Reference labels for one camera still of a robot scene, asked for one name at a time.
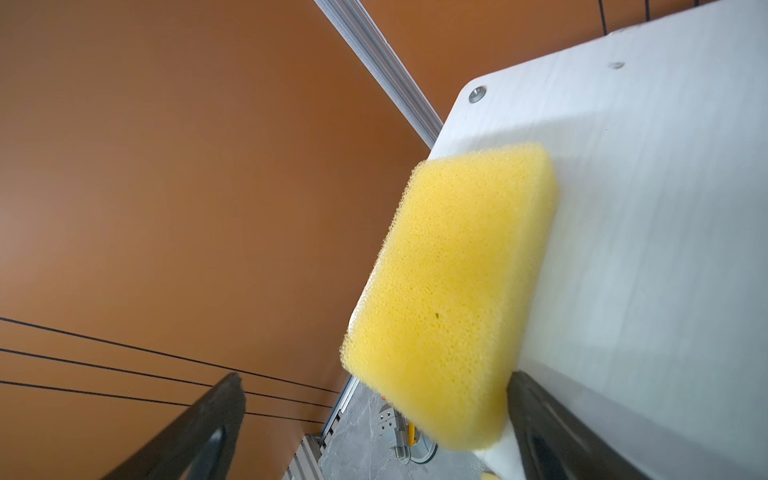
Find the orange wall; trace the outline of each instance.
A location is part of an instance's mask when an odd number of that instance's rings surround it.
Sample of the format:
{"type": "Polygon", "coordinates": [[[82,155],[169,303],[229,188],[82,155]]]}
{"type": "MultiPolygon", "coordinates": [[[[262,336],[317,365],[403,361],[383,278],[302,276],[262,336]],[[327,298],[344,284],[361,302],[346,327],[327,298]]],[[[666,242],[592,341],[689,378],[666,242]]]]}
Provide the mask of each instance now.
{"type": "MultiPolygon", "coordinates": [[[[428,151],[311,1],[4,2],[0,59],[0,316],[342,388],[349,314],[428,151]]],[[[6,322],[0,348],[226,373],[6,322]]],[[[184,403],[205,391],[11,353],[0,380],[184,403]]],[[[247,397],[249,412],[329,415],[247,397]]],[[[181,411],[0,385],[0,478],[97,478],[181,411]]],[[[230,478],[280,478],[320,428],[247,416],[230,478]]]]}
{"type": "MultiPolygon", "coordinates": [[[[651,19],[694,0],[649,0],[651,19]]],[[[445,120],[473,78],[603,35],[598,0],[362,0],[445,120]]],[[[607,31],[645,21],[644,0],[603,0],[607,31]]]]}

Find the gray floor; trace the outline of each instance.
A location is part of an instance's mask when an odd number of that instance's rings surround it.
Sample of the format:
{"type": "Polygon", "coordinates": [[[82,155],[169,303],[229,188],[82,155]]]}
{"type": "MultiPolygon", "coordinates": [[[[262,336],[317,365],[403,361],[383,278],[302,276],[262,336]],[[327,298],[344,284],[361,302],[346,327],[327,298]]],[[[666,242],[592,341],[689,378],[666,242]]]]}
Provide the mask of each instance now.
{"type": "Polygon", "coordinates": [[[485,470],[477,457],[467,452],[450,452],[438,447],[425,465],[400,465],[383,439],[374,433],[375,419],[384,401],[360,383],[339,426],[320,458],[320,469],[329,480],[476,480],[485,470]]]}

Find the black wire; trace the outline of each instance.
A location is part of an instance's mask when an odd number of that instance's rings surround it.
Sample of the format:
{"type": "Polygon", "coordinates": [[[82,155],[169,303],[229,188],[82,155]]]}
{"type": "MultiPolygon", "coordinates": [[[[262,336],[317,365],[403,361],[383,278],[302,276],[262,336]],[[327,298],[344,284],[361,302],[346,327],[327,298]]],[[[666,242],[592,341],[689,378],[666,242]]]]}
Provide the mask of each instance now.
{"type": "Polygon", "coordinates": [[[311,389],[323,390],[324,392],[341,393],[341,392],[337,392],[336,390],[328,390],[328,389],[324,389],[324,388],[319,387],[319,386],[307,385],[306,383],[293,382],[291,380],[285,380],[285,379],[281,379],[281,378],[278,378],[278,377],[275,377],[275,376],[262,375],[260,373],[249,372],[247,370],[234,369],[234,368],[231,368],[231,367],[228,367],[228,366],[217,365],[216,363],[204,362],[203,360],[190,359],[190,358],[187,358],[185,356],[173,355],[171,353],[158,352],[157,350],[150,350],[150,349],[141,348],[139,346],[132,346],[132,345],[127,345],[125,343],[113,342],[111,340],[99,339],[99,338],[96,338],[94,336],[81,335],[80,333],[67,332],[66,330],[54,329],[54,328],[51,328],[49,326],[35,325],[34,323],[21,322],[19,320],[11,320],[11,319],[7,319],[7,318],[3,318],[1,316],[0,316],[0,320],[2,320],[3,322],[15,323],[17,325],[30,326],[30,327],[36,328],[36,329],[47,330],[49,332],[63,333],[64,335],[76,336],[76,337],[81,338],[81,339],[94,340],[95,342],[107,343],[109,345],[122,346],[122,347],[125,347],[127,349],[134,349],[134,350],[138,350],[140,352],[154,353],[155,355],[162,355],[162,356],[166,356],[166,357],[169,357],[169,358],[172,358],[172,359],[179,359],[179,360],[185,360],[187,362],[199,363],[201,365],[214,366],[214,367],[216,367],[218,369],[225,369],[225,370],[231,370],[233,372],[247,373],[248,375],[260,376],[261,378],[264,378],[264,379],[276,380],[278,382],[291,383],[293,385],[298,385],[298,386],[305,386],[305,387],[311,388],[311,389]]]}
{"type": "MultiPolygon", "coordinates": [[[[9,382],[8,380],[0,380],[0,383],[6,384],[6,385],[13,385],[13,386],[26,386],[26,387],[31,387],[33,389],[54,390],[56,392],[81,393],[83,395],[104,396],[104,397],[109,397],[111,399],[138,400],[139,402],[163,403],[165,405],[178,405],[183,407],[191,406],[190,403],[167,402],[165,400],[154,400],[154,399],[142,399],[141,397],[135,397],[135,396],[114,395],[111,393],[99,393],[99,392],[86,392],[85,390],[61,389],[56,386],[35,385],[32,383],[21,383],[21,382],[9,382]]],[[[305,419],[295,419],[293,417],[283,417],[280,415],[267,415],[266,413],[245,412],[245,414],[255,415],[259,417],[270,417],[272,419],[295,420],[297,422],[325,423],[325,422],[318,422],[316,420],[305,420],[305,419]]]]}
{"type": "Polygon", "coordinates": [[[605,10],[603,10],[603,0],[598,0],[600,5],[600,21],[603,22],[603,35],[608,35],[608,28],[605,26],[605,10]]]}
{"type": "MultiPolygon", "coordinates": [[[[32,357],[35,357],[36,359],[53,360],[54,362],[71,363],[73,365],[90,366],[90,367],[93,367],[95,369],[111,370],[113,372],[130,373],[131,375],[148,376],[148,377],[151,377],[153,379],[162,379],[162,380],[171,380],[172,382],[189,383],[190,385],[199,385],[199,386],[207,386],[207,387],[212,387],[213,386],[210,383],[192,382],[191,380],[175,379],[174,377],[171,377],[171,376],[153,375],[151,373],[135,372],[134,370],[119,369],[119,368],[115,368],[113,366],[95,365],[94,363],[78,362],[76,360],[59,359],[59,358],[56,358],[54,356],[38,355],[37,353],[19,352],[18,350],[10,350],[10,349],[3,349],[3,348],[0,348],[0,352],[13,353],[14,355],[32,356],[32,357]]],[[[304,403],[306,405],[314,405],[314,406],[324,407],[324,408],[327,408],[327,409],[332,409],[333,408],[330,405],[323,405],[321,403],[304,402],[303,400],[288,399],[286,397],[281,397],[281,396],[267,395],[266,393],[256,393],[256,392],[248,392],[248,391],[243,391],[243,392],[247,393],[248,395],[256,395],[256,396],[267,397],[268,399],[277,399],[277,400],[286,400],[287,402],[304,403]]]]}

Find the cable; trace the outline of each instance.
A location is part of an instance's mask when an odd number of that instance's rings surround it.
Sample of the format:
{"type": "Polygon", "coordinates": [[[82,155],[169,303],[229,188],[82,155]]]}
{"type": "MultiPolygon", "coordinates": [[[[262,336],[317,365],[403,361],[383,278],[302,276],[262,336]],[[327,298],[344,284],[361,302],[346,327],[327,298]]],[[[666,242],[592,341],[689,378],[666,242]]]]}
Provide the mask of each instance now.
{"type": "Polygon", "coordinates": [[[603,22],[603,36],[608,35],[608,29],[605,26],[605,10],[603,10],[603,0],[598,0],[600,5],[600,21],[603,22]]]}
{"type": "Polygon", "coordinates": [[[166,356],[166,357],[169,357],[169,358],[172,358],[172,359],[179,359],[179,360],[185,360],[187,362],[199,363],[201,365],[214,366],[214,367],[216,367],[218,369],[225,369],[225,370],[230,370],[230,371],[239,372],[239,373],[247,373],[248,375],[260,376],[263,379],[270,379],[270,380],[276,380],[278,382],[291,383],[293,385],[305,386],[305,387],[310,388],[310,389],[323,390],[324,392],[341,393],[341,392],[337,392],[336,390],[329,390],[329,389],[324,389],[324,388],[319,387],[319,386],[307,385],[306,383],[293,382],[291,380],[285,380],[285,379],[281,379],[281,378],[278,378],[278,377],[275,377],[275,376],[262,375],[260,373],[249,372],[247,370],[234,369],[234,368],[231,368],[231,367],[228,367],[228,366],[217,365],[216,363],[204,362],[203,360],[190,359],[190,358],[187,358],[185,356],[173,355],[171,353],[158,352],[157,350],[145,349],[145,348],[141,348],[139,346],[132,346],[132,345],[127,345],[125,343],[113,342],[111,340],[99,339],[99,338],[96,338],[95,336],[87,336],[87,335],[81,335],[80,333],[67,332],[66,330],[54,329],[54,328],[51,328],[49,326],[35,325],[34,323],[21,322],[19,320],[7,319],[7,318],[3,318],[1,316],[0,316],[0,320],[2,320],[3,322],[15,323],[16,325],[30,326],[32,328],[41,329],[41,330],[47,330],[49,332],[62,333],[64,335],[75,336],[75,337],[78,337],[78,338],[81,338],[81,339],[94,340],[95,342],[107,343],[108,345],[122,346],[124,348],[134,349],[134,350],[138,350],[140,352],[154,353],[155,355],[162,355],[162,356],[166,356]]]}
{"type": "MultiPolygon", "coordinates": [[[[167,402],[165,400],[142,399],[141,397],[114,395],[111,393],[99,393],[99,392],[87,392],[85,390],[62,389],[55,386],[35,385],[32,383],[21,383],[21,382],[9,382],[8,380],[0,380],[0,383],[5,385],[11,385],[11,386],[25,386],[33,389],[54,390],[56,392],[81,393],[83,395],[103,396],[103,397],[109,397],[111,399],[137,400],[139,402],[162,403],[165,405],[178,405],[183,407],[188,407],[192,405],[191,403],[167,402]]],[[[271,419],[295,420],[296,422],[323,423],[323,422],[318,422],[316,420],[295,419],[293,417],[284,417],[280,415],[267,415],[266,413],[252,413],[252,412],[245,412],[245,413],[246,415],[269,417],[271,419]]]]}
{"type": "MultiPolygon", "coordinates": [[[[113,372],[130,373],[131,375],[148,376],[148,377],[151,377],[153,379],[162,379],[162,380],[170,380],[172,382],[189,383],[190,385],[199,385],[199,386],[206,386],[206,387],[212,387],[213,386],[210,383],[192,382],[191,380],[175,379],[174,377],[171,377],[171,376],[153,375],[151,373],[135,372],[134,370],[118,369],[118,368],[115,368],[115,367],[112,367],[112,366],[95,365],[94,363],[77,362],[75,360],[59,359],[59,358],[56,358],[54,356],[38,355],[37,353],[19,352],[18,350],[10,350],[10,349],[3,349],[3,348],[0,348],[0,352],[12,353],[14,355],[31,356],[31,357],[35,357],[36,359],[53,360],[54,362],[71,363],[73,365],[90,366],[90,367],[95,368],[95,369],[111,370],[113,372]]],[[[332,406],[323,405],[322,403],[304,402],[303,400],[288,399],[286,397],[281,397],[281,396],[267,395],[266,393],[248,392],[248,391],[245,391],[245,390],[243,392],[247,393],[248,395],[262,396],[262,397],[267,397],[269,399],[286,400],[287,402],[304,403],[306,405],[314,405],[314,406],[324,407],[326,409],[332,409],[333,408],[332,406]]]]}

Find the sponge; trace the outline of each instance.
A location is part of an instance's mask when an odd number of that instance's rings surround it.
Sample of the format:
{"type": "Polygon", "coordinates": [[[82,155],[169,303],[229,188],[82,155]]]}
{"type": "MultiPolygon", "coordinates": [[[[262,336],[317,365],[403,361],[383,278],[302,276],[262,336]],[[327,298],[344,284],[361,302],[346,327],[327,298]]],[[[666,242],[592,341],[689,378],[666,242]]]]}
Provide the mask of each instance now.
{"type": "Polygon", "coordinates": [[[423,161],[400,200],[341,360],[448,449],[501,436],[557,199],[524,144],[423,161]]]}

